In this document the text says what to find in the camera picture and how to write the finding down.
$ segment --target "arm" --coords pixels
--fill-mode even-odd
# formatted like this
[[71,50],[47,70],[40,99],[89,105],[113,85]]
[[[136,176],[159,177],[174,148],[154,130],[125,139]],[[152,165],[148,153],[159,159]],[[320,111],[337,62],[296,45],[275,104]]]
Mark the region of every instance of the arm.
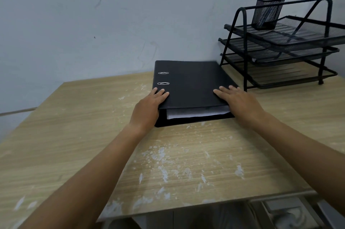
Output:
[[345,215],[345,154],[280,122],[239,87],[219,89],[214,93],[228,102],[240,124],[264,138],[315,191]]
[[92,211],[88,228],[94,224],[112,194],[116,183],[141,139],[158,118],[158,105],[169,93],[164,89],[150,94],[136,104],[128,125],[86,166],[48,197],[20,228],[72,228],[80,226],[85,213]]

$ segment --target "pen holder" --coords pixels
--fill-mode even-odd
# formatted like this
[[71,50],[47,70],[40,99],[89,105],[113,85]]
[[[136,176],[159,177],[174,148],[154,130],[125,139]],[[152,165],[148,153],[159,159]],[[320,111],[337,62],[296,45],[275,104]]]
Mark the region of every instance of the pen holder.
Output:
[[[256,5],[283,3],[285,0],[257,0]],[[252,27],[256,30],[273,30],[276,27],[282,5],[256,8],[252,20]]]

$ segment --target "person's left arm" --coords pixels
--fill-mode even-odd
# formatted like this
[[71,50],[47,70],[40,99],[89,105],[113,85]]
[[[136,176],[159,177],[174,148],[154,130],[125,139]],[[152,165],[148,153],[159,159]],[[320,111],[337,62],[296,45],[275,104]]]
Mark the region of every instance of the person's left arm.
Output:
[[131,120],[97,156],[48,197],[21,225],[23,228],[75,228],[94,206],[88,228],[108,202],[129,157],[158,118],[158,105],[169,93],[164,89],[136,104]]

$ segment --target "black binder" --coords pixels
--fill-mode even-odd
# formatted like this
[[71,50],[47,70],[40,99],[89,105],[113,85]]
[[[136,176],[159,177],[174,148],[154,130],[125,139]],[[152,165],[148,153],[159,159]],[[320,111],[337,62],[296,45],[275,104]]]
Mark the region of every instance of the black binder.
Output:
[[153,76],[153,88],[170,92],[159,106],[156,127],[202,122],[234,117],[230,112],[203,117],[167,119],[169,109],[195,109],[225,106],[227,103],[213,93],[219,86],[238,85],[216,61],[190,62],[157,60]]

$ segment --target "hand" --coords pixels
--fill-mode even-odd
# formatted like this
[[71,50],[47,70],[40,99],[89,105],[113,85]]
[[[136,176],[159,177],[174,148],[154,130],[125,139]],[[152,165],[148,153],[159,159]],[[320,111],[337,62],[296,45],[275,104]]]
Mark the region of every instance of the hand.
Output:
[[232,85],[229,86],[229,89],[225,87],[219,87],[219,89],[215,89],[213,92],[229,104],[230,112],[243,127],[253,128],[268,115],[253,94]]
[[153,88],[148,96],[141,99],[134,107],[129,124],[132,128],[146,135],[158,119],[158,106],[168,97],[169,92],[161,89],[157,94],[157,87]]

